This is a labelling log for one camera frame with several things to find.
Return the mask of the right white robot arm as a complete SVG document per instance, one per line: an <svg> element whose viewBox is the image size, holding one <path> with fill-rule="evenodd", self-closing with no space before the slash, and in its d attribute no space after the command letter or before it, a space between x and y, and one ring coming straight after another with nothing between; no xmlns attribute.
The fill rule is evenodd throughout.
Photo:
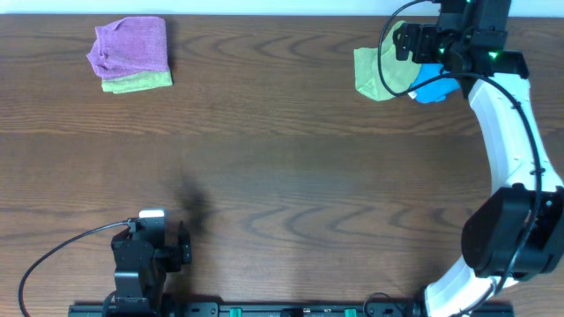
<svg viewBox="0 0 564 317"><path fill-rule="evenodd" d="M459 80L479 120L490 198L464 225L462 254L424 291L429 316L473 313L503 289L552 272L563 255L563 182L531 108L523 55L507 51L507 1L444 1L416 54Z"/></svg>

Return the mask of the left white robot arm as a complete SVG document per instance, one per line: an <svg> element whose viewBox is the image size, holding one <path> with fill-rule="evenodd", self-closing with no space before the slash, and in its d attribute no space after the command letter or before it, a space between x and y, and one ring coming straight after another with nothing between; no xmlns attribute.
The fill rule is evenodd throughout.
<svg viewBox="0 0 564 317"><path fill-rule="evenodd" d="M163 217L138 217L111 240L115 259L115 306L106 302L104 316L167 316L175 302L164 294L169 273L182 270L192 261L190 234L178 224L176 241L166 243Z"/></svg>

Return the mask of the green microfiber cloth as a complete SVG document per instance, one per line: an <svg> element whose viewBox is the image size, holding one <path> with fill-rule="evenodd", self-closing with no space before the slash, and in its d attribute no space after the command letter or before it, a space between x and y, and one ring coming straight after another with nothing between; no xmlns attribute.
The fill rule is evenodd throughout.
<svg viewBox="0 0 564 317"><path fill-rule="evenodd" d="M396 59L396 47L393 43L393 32L405 21L398 21L382 42L381 66L386 85L394 92L407 90L419 75L420 64L411 61L412 54L406 61ZM394 98L385 89L379 77L377 63L378 48L358 48L353 51L355 88L362 95L375 100L385 101Z"/></svg>

